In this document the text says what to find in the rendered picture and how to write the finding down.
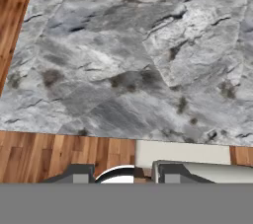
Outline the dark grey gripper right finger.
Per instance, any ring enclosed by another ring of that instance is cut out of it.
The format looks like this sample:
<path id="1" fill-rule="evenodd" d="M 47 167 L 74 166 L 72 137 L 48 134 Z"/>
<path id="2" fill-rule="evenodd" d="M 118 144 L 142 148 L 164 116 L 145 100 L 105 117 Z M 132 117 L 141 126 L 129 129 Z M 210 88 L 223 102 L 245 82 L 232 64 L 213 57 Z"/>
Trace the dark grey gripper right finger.
<path id="1" fill-rule="evenodd" d="M 192 174 L 183 164 L 158 166 L 160 184 L 212 184 L 211 180 Z"/>

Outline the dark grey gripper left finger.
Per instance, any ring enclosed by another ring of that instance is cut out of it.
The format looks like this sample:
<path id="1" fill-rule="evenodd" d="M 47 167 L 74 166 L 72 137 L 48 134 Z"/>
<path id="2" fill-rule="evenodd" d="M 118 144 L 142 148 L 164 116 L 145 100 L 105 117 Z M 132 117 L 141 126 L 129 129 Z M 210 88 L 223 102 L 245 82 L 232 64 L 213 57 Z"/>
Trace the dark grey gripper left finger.
<path id="1" fill-rule="evenodd" d="M 95 166 L 93 164 L 72 164 L 60 175 L 43 180 L 44 183 L 93 184 Z"/>

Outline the white round thing black rim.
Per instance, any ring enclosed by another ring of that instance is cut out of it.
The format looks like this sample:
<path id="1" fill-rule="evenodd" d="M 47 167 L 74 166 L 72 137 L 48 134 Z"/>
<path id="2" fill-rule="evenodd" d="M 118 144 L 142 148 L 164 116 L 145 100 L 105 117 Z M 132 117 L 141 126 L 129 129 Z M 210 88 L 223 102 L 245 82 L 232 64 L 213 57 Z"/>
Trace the white round thing black rim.
<path id="1" fill-rule="evenodd" d="M 99 175 L 97 184 L 132 184 L 134 181 L 134 165 L 120 165 L 110 168 Z"/>

